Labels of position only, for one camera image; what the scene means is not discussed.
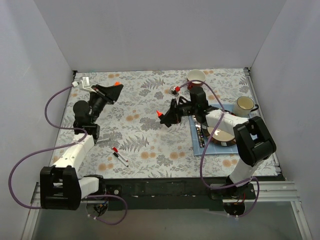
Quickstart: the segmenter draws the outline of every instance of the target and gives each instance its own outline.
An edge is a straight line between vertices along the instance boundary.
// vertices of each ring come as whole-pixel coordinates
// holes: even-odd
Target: cable
[[[245,200],[246,200],[246,194],[244,193],[243,194],[243,200],[242,200],[242,202],[240,202],[240,204],[243,204],[245,202]]]
[[[81,141],[83,141],[83,140],[87,137],[87,135],[88,135],[88,133],[87,133],[86,130],[84,130],[84,129],[82,129],[82,128],[62,127],[62,126],[55,125],[55,124],[53,124],[53,123],[49,120],[49,118],[48,118],[48,113],[47,113],[49,103],[52,101],[52,99],[54,99],[57,95],[61,94],[62,92],[66,91],[66,90],[68,90],[68,89],[71,89],[72,87],[73,87],[73,85],[70,85],[70,86],[68,86],[68,87],[65,87],[64,89],[62,89],[62,90],[58,91],[57,93],[55,93],[55,94],[48,100],[48,102],[46,103],[45,108],[44,108],[44,116],[45,116],[46,121],[47,121],[52,127],[54,127],[54,128],[63,129],[63,130],[81,130],[81,131],[83,131],[83,132],[84,132],[84,136],[78,140],[78,142],[81,142]],[[12,177],[13,177],[13,174],[14,174],[16,168],[17,168],[24,160],[26,160],[26,159],[34,156],[34,155],[41,154],[41,153],[44,153],[44,152],[53,151],[53,150],[56,150],[56,149],[62,149],[62,148],[71,147],[71,146],[73,146],[73,145],[78,144],[78,142],[72,142],[72,143],[69,143],[69,144],[66,144],[66,145],[62,145],[62,146],[55,146],[55,147],[50,147],[50,148],[46,148],[46,149],[43,149],[43,150],[35,151],[35,152],[32,152],[32,153],[28,154],[27,156],[21,158],[21,159],[13,166],[13,168],[12,168],[10,174],[9,174],[9,179],[8,179],[8,187],[9,187],[9,191],[10,191],[10,194],[11,194],[13,200],[14,200],[17,204],[19,204],[20,206],[22,206],[22,207],[24,207],[24,208],[27,208],[27,209],[41,209],[40,206],[30,206],[30,205],[26,205],[26,204],[22,203],[22,202],[16,197],[16,195],[15,195],[15,193],[14,193],[14,191],[13,191],[13,188],[12,188]]]
[[[218,96],[215,94],[215,92],[212,90],[212,88],[204,81],[200,81],[200,80],[191,80],[191,81],[187,81],[185,82],[184,84],[182,84],[179,88],[182,88],[184,87],[185,85],[188,85],[192,82],[201,82],[203,83],[204,85],[206,85],[208,87],[208,89],[212,92],[213,96],[215,97],[215,99],[218,101],[219,105],[221,106],[222,108],[222,112],[225,112],[225,107],[223,106],[223,104],[221,103],[221,101],[219,100]]]
[[[126,215],[127,215],[127,213],[128,213],[128,204],[127,204],[126,200],[124,200],[122,197],[115,196],[115,195],[108,195],[108,194],[106,194],[106,195],[89,195],[89,196],[87,196],[87,198],[104,198],[104,197],[105,197],[105,198],[119,199],[120,201],[123,202],[124,211],[125,211],[125,212],[124,212],[124,215],[122,216],[122,218],[120,218],[120,220],[118,220],[118,221],[116,221],[116,222],[109,222],[109,221],[106,221],[106,220],[101,219],[100,217],[91,216],[91,214],[88,214],[88,216],[91,217],[91,218],[93,218],[93,219],[95,219],[95,220],[98,220],[98,221],[100,221],[100,222],[102,222],[102,223],[105,223],[105,224],[108,224],[108,225],[112,225],[112,226],[121,223],[121,222],[125,219],[125,217],[126,217]]]
[[[237,201],[235,201],[233,204],[234,204],[234,205],[237,205],[237,204],[238,204],[238,202],[240,201],[240,198],[241,198],[241,196],[239,196],[239,197],[238,197],[238,200],[237,200]]]
[[[217,95],[215,94],[215,92],[213,91],[213,89],[212,89],[207,83],[205,83],[204,81],[191,80],[191,81],[188,81],[188,82],[182,84],[182,85],[180,86],[180,88],[184,87],[185,85],[188,85],[190,82],[191,82],[191,83],[192,83],[192,82],[201,82],[201,83],[203,83],[204,85],[206,85],[206,86],[209,88],[209,90],[212,92],[212,94],[214,95],[215,99],[218,101],[219,105],[220,105],[221,108],[222,108],[221,117],[219,118],[218,122],[217,122],[216,125],[214,126],[212,133],[211,133],[210,136],[208,137],[208,141],[206,142],[206,144],[205,144],[205,146],[204,146],[204,149],[203,149],[203,153],[202,153],[202,155],[201,155],[201,159],[200,159],[200,179],[201,179],[202,183],[203,183],[207,188],[209,188],[209,189],[211,189],[211,190],[228,189],[228,188],[232,188],[232,187],[237,186],[237,185],[240,185],[240,184],[246,184],[246,183],[251,182],[252,180],[255,180],[255,181],[256,181],[256,184],[257,184],[257,194],[256,194],[256,198],[255,198],[255,200],[254,200],[253,205],[251,206],[251,208],[250,208],[247,212],[245,212],[244,214],[238,216],[238,217],[244,217],[244,216],[246,216],[248,213],[250,213],[250,212],[252,211],[252,209],[255,207],[255,205],[256,205],[256,203],[257,203],[257,201],[258,201],[258,197],[259,197],[259,193],[260,193],[259,181],[258,181],[258,179],[257,179],[255,176],[253,176],[253,177],[249,177],[249,178],[246,178],[246,179],[244,179],[244,180],[242,180],[242,181],[236,182],[236,183],[234,183],[234,184],[226,185],[226,186],[212,187],[212,186],[210,186],[210,185],[208,185],[208,184],[206,183],[206,181],[204,180],[204,176],[203,176],[203,165],[204,165],[204,159],[205,159],[206,151],[207,151],[207,148],[208,148],[208,146],[209,146],[209,144],[210,144],[209,139],[211,139],[211,138],[213,137],[213,135],[214,135],[214,133],[216,132],[219,124],[222,122],[222,119],[224,118],[224,115],[225,115],[225,108],[224,108],[223,104],[221,103],[221,101],[219,100],[219,98],[217,97]]]

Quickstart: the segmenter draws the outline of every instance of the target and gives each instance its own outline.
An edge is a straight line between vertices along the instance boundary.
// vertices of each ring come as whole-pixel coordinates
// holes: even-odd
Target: black base
[[[258,177],[259,181],[283,181],[282,175]],[[144,178],[144,179],[104,179],[109,194],[122,197],[128,203],[128,209],[209,209],[211,211],[227,211],[228,204],[223,199],[234,199],[220,192],[210,191],[199,178]],[[225,177],[207,177],[210,184],[222,186],[226,183]],[[245,199],[255,199],[253,185],[248,184],[244,191]],[[241,206],[237,207],[236,214],[242,214]],[[118,200],[109,200],[109,211],[123,210],[123,203]]]
[[[44,166],[40,172],[40,203],[43,209],[76,210],[81,189],[74,167]]]

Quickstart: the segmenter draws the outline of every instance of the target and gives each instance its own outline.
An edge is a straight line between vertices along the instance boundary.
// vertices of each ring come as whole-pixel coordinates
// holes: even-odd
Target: white mug
[[[255,104],[254,101],[247,96],[241,96],[236,100],[236,103],[233,106],[233,113],[238,117],[248,117],[250,112],[256,111],[259,109],[259,105]]]

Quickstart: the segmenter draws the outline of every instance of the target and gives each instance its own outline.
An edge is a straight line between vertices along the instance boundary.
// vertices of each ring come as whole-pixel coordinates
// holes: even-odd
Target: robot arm
[[[88,102],[81,100],[74,104],[75,121],[73,142],[87,136],[81,142],[70,146],[52,166],[43,167],[40,172],[40,202],[43,209],[76,210],[81,199],[92,193],[104,194],[103,177],[89,175],[79,179],[77,172],[87,153],[96,144],[100,126],[95,124],[105,105],[114,104],[124,87],[122,84],[104,87],[89,85],[89,78],[82,81],[82,89],[90,92]]]
[[[181,122],[181,117],[195,115],[197,121],[207,127],[215,127],[223,112],[208,104],[202,87],[190,90],[190,101],[179,97],[172,99],[170,109],[162,114],[158,112],[160,123],[170,127]],[[253,118],[238,117],[225,111],[219,129],[234,135],[240,161],[227,178],[227,185],[236,184],[250,178],[263,160],[266,160],[277,149],[267,126],[259,116]]]

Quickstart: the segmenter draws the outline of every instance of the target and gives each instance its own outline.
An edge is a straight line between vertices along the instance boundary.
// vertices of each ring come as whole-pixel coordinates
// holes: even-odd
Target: marker
[[[115,147],[112,148],[124,161],[129,162],[127,159],[124,158],[124,156],[122,156],[120,154],[120,152],[118,151],[118,149],[116,149]]]
[[[114,152],[113,155],[114,155],[121,163],[123,163],[126,167],[129,167],[129,165],[128,165],[125,161],[123,161],[121,158],[119,158],[119,155],[118,155],[116,152]]]

